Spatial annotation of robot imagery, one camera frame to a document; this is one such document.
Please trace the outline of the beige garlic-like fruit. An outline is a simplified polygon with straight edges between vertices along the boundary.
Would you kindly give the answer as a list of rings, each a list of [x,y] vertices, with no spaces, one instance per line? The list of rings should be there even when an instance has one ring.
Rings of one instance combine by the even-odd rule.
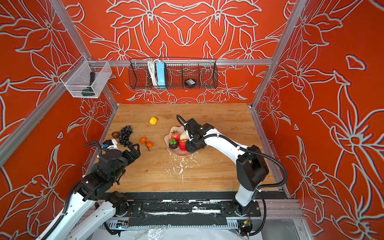
[[[187,135],[186,132],[183,132],[180,134],[180,140],[181,141],[188,141],[189,140],[189,136]]]

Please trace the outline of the red wrinkled strawberry fruit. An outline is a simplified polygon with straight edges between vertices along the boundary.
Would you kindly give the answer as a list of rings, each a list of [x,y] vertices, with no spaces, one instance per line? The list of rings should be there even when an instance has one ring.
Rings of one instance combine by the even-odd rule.
[[[182,140],[179,141],[179,149],[182,152],[186,152],[187,151],[187,149],[186,149],[186,142],[185,141],[182,141]]]

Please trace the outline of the red apple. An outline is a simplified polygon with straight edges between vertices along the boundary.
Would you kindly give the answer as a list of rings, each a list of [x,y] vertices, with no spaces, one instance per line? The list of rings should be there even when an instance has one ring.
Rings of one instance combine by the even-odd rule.
[[[171,132],[171,139],[179,142],[180,141],[180,133],[178,131],[172,131]]]

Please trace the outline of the pink scalloped fruit bowl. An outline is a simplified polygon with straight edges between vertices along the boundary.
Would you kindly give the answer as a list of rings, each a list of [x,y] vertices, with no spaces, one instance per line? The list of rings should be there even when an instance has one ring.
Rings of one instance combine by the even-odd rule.
[[[164,137],[166,143],[167,151],[170,154],[186,157],[194,153],[187,150],[187,140],[188,136],[184,127],[172,127],[170,132]]]

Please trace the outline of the black grape bunch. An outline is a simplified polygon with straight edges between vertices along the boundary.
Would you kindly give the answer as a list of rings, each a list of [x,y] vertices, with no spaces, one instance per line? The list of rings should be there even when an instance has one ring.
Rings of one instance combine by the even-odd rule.
[[[119,143],[124,146],[128,147],[132,145],[132,142],[130,142],[130,136],[133,133],[132,127],[131,126],[125,126],[120,130],[120,135],[119,135]]]

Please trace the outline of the brown kiwi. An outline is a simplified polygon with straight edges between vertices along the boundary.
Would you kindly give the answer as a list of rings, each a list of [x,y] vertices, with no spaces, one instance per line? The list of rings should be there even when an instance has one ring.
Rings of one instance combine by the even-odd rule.
[[[120,137],[121,133],[119,131],[112,132],[113,139],[118,139]]]

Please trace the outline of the orange tangerine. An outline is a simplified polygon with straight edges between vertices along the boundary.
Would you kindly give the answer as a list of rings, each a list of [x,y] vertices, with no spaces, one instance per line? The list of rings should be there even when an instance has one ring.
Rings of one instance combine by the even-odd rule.
[[[143,144],[146,143],[147,142],[147,138],[146,137],[141,138],[140,142],[143,143]]]
[[[154,146],[153,142],[146,142],[146,146],[148,148],[148,150],[150,151],[150,149]]]

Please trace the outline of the small yellow lemon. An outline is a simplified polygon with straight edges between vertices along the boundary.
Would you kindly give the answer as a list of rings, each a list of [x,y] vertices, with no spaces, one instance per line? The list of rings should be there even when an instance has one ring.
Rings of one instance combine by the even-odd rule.
[[[149,120],[149,123],[150,123],[151,125],[156,125],[157,122],[158,122],[158,120],[157,120],[157,118],[155,118],[155,117],[151,117],[150,120]]]

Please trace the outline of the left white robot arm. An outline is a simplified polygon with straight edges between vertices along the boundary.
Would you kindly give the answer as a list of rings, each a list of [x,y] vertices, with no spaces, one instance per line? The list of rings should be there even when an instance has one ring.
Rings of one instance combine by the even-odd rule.
[[[99,161],[88,175],[71,188],[63,209],[38,236],[39,240],[85,240],[110,218],[134,215],[127,198],[115,191],[84,221],[79,222],[107,190],[120,183],[126,167],[141,156],[138,144],[130,145],[123,152],[118,148],[106,149],[96,141],[86,145],[97,147]]]

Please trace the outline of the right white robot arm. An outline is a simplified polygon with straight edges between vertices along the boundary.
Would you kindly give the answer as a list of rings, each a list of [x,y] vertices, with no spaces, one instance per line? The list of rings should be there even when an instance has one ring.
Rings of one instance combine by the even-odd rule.
[[[195,119],[185,121],[177,115],[178,122],[188,136],[186,149],[194,153],[210,146],[227,156],[236,165],[237,179],[240,183],[235,195],[235,205],[247,208],[255,199],[257,187],[269,174],[269,168],[259,147],[241,145],[221,134],[210,124],[200,125]]]

